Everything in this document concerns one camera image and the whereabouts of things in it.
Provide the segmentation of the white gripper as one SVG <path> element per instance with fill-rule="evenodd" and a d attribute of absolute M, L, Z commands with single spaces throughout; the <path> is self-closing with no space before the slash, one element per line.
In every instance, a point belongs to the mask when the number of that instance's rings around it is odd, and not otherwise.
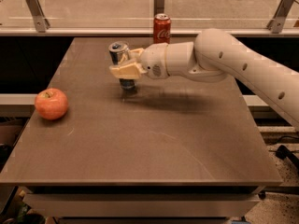
<path fill-rule="evenodd" d="M 166 79 L 169 77 L 165 61 L 167 47 L 167 43 L 160 43 L 152 44 L 145 50 L 130 49 L 131 60 L 111 65 L 109 71 L 119 79 L 140 79 L 145 74 L 152 79 Z"/>

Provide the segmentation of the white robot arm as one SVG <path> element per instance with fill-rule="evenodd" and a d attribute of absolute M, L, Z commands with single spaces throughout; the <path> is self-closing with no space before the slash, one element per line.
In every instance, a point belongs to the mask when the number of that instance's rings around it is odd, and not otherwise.
<path fill-rule="evenodd" d="M 193 42 L 127 49 L 109 67 L 119 79 L 185 77 L 219 82 L 231 75 L 299 129 L 299 73 L 248 48 L 219 29 L 206 29 Z"/>

